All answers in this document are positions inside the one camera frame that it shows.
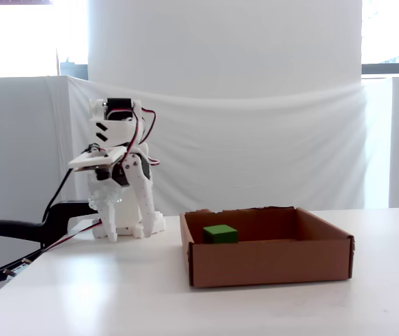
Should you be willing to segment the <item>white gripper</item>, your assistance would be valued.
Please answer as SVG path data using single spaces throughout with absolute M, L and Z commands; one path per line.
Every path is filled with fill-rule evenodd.
M 87 180 L 90 207 L 99 207 L 101 225 L 94 228 L 94 237 L 108 237 L 116 242 L 116 218 L 114 205 L 123 200 L 124 190 L 132 186 L 141 212 L 143 236 L 149 238 L 155 225 L 155 205 L 151 168 L 147 159 L 138 153 L 130 153 L 122 166 L 112 169 L 96 169 L 88 174 Z

